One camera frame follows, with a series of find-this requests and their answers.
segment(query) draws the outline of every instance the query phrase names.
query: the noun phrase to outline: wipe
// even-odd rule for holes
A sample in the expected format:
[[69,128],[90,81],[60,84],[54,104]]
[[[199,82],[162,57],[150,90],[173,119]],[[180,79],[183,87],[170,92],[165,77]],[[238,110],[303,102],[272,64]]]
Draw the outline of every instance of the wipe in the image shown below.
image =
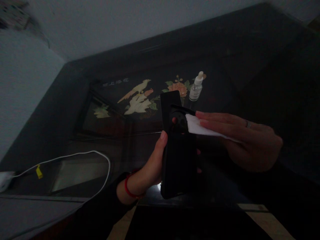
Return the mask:
[[232,140],[234,142],[241,143],[240,141],[227,137],[225,135],[222,135],[221,133],[217,133],[215,131],[212,131],[210,129],[207,129],[205,127],[202,127],[200,125],[200,119],[197,118],[196,116],[186,114],[186,119],[188,122],[188,129],[189,133],[194,133],[194,134],[200,134],[200,135],[207,135],[207,136],[216,136],[216,137],[223,137],[225,139]]

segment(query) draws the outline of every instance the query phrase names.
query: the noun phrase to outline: phone case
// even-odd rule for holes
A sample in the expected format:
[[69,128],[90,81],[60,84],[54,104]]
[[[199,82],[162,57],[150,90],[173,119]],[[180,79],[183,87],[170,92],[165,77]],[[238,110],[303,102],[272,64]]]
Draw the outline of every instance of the phone case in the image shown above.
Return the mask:
[[196,135],[188,132],[185,117],[186,113],[195,115],[195,112],[181,106],[179,91],[163,93],[160,99],[163,128],[168,134],[162,160],[161,195],[169,199],[195,188]]

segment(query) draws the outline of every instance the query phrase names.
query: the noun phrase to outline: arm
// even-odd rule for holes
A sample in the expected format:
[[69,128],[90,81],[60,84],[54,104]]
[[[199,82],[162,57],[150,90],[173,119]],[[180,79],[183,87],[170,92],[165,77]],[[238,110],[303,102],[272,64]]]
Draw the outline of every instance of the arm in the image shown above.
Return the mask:
[[254,202],[264,204],[297,239],[308,239],[317,229],[320,187],[293,173],[277,162],[282,139],[271,127],[225,113],[201,113],[196,116],[203,127],[240,140],[222,139],[242,192]]
[[[134,195],[141,195],[152,185],[161,182],[162,154],[167,144],[168,136],[162,131],[154,151],[144,167],[129,177],[127,188]],[[125,191],[127,174],[121,174],[108,188],[85,203],[77,212],[68,217],[66,228],[57,234],[65,221],[55,224],[37,235],[34,239],[107,239],[115,223],[117,223],[128,210],[132,209],[137,199],[130,197]]]

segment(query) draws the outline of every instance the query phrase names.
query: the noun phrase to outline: white cable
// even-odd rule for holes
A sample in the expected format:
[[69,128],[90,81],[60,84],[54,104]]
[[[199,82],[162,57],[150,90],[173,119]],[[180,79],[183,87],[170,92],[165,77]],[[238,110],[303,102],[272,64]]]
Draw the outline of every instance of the white cable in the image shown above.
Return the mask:
[[25,174],[26,172],[30,171],[31,169],[37,167],[37,166],[40,165],[40,164],[52,162],[52,161],[57,160],[57,159],[60,159],[60,158],[71,157],[71,156],[75,156],[75,155],[78,155],[78,154],[87,154],[87,153],[92,153],[92,152],[98,153],[99,155],[103,156],[104,158],[106,158],[106,159],[108,160],[108,163],[109,163],[107,178],[106,178],[104,184],[102,185],[102,188],[101,188],[95,195],[93,195],[93,196],[91,197],[91,198],[94,198],[96,195],[98,195],[98,194],[102,191],[102,189],[103,189],[104,186],[106,185],[107,180],[108,180],[108,178],[109,178],[109,174],[110,174],[110,168],[111,168],[110,159],[109,159],[106,155],[104,155],[103,153],[98,152],[98,151],[96,151],[96,150],[92,150],[92,151],[89,151],[89,152],[83,152],[83,153],[75,153],[75,154],[71,154],[71,155],[67,155],[67,156],[62,156],[62,157],[57,157],[57,158],[54,158],[54,159],[51,159],[51,160],[48,160],[48,161],[41,162],[41,163],[38,163],[38,164],[34,165],[33,167],[27,169],[26,171],[24,171],[24,172],[21,173],[21,174],[16,175],[16,176],[13,176],[12,178],[20,177],[21,175]]
[[108,178],[109,178],[110,168],[111,168],[111,162],[110,162],[110,159],[109,159],[106,155],[104,155],[103,153],[98,152],[98,151],[96,151],[96,150],[92,150],[92,151],[89,151],[89,152],[75,153],[75,154],[71,154],[71,155],[67,155],[67,156],[57,157],[57,158],[54,158],[54,159],[51,159],[51,160],[48,160],[48,161],[44,161],[44,162],[41,162],[41,163],[38,163],[38,164],[34,165],[33,167],[27,169],[26,171],[24,171],[23,173],[21,173],[21,174],[19,174],[19,175],[16,175],[16,176],[11,177],[11,178],[20,177],[21,175],[25,174],[26,172],[30,171],[31,169],[33,169],[33,168],[35,168],[35,167],[37,167],[38,165],[43,164],[43,163],[52,162],[52,161],[57,160],[57,159],[60,159],[60,158],[71,157],[71,156],[75,156],[75,155],[78,155],[78,154],[87,154],[87,153],[93,153],[93,152],[98,153],[99,155],[101,155],[101,156],[103,156],[104,158],[106,158],[106,159],[108,160],[108,163],[109,163],[107,178],[106,178],[106,180],[104,181],[104,184],[102,185],[101,189],[100,189],[95,195],[93,195],[91,198],[89,198],[87,201],[83,202],[79,207],[76,207],[75,209],[67,212],[67,213],[64,214],[63,216],[57,217],[57,218],[55,218],[55,219],[52,219],[52,220],[50,220],[50,221],[48,221],[48,222],[46,222],[46,223],[44,223],[44,224],[40,224],[40,225],[38,225],[38,226],[36,226],[36,227],[33,227],[33,228],[31,228],[31,229],[28,229],[27,231],[23,231],[22,233],[15,234],[14,236],[12,236],[12,237],[10,237],[10,238],[8,238],[8,239],[14,239],[14,238],[16,238],[16,237],[18,237],[18,236],[24,235],[24,234],[26,234],[26,233],[28,233],[28,232],[31,232],[31,231],[33,231],[33,230],[36,230],[36,229],[38,229],[38,228],[40,228],[40,227],[44,227],[44,226],[46,226],[46,225],[48,225],[48,224],[53,224],[53,223],[59,222],[61,219],[66,218],[66,217],[69,216],[70,214],[73,214],[75,211],[77,211],[79,208],[81,208],[86,202],[90,201],[92,198],[94,198],[95,196],[97,196],[97,195],[103,190],[103,188],[104,188],[104,186],[106,185],[106,183],[107,183],[107,181],[108,181]]

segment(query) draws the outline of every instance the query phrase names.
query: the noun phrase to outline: painted bird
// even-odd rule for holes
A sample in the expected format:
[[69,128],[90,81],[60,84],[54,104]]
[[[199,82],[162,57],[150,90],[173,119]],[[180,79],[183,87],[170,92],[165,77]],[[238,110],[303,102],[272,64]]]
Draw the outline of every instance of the painted bird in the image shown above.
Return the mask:
[[128,92],[123,98],[121,98],[119,102],[121,102],[123,99],[128,99],[130,96],[132,96],[135,92],[138,92],[139,94],[141,93],[141,91],[143,89],[145,89],[147,87],[148,82],[150,82],[150,79],[146,79],[143,80],[142,83],[140,83],[139,85],[135,86],[130,92]]

